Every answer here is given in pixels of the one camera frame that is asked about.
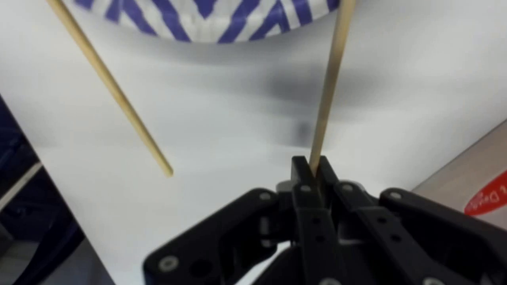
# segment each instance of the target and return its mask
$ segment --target white surface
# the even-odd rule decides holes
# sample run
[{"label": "white surface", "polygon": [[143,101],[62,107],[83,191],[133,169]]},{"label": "white surface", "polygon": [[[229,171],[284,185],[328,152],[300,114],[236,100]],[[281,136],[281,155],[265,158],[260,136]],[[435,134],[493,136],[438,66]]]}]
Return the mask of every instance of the white surface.
[{"label": "white surface", "polygon": [[[141,283],[151,250],[309,153],[333,19],[189,46],[76,14],[176,176],[45,1],[0,3],[0,92],[116,283]],[[504,120],[506,30],[506,1],[360,1],[327,144],[339,176],[412,188]]]}]

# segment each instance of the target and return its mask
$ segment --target blue and white plate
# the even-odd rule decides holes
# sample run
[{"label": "blue and white plate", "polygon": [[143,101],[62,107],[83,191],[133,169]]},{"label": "blue and white plate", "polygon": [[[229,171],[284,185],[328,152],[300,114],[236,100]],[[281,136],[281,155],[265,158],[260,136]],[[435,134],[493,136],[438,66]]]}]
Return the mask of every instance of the blue and white plate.
[{"label": "blue and white plate", "polygon": [[76,0],[103,17],[160,38],[254,41],[287,33],[336,9],[339,0]]}]

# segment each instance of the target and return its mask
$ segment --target bolt hole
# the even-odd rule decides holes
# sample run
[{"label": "bolt hole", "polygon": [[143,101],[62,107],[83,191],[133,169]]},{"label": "bolt hole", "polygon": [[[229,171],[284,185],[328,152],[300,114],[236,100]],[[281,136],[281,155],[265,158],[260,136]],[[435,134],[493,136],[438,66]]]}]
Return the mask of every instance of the bolt hole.
[{"label": "bolt hole", "polygon": [[401,236],[392,234],[392,240],[393,240],[393,242],[401,242]]},{"label": "bolt hole", "polygon": [[191,274],[195,277],[205,277],[211,272],[213,264],[208,259],[198,259],[191,266]]}]

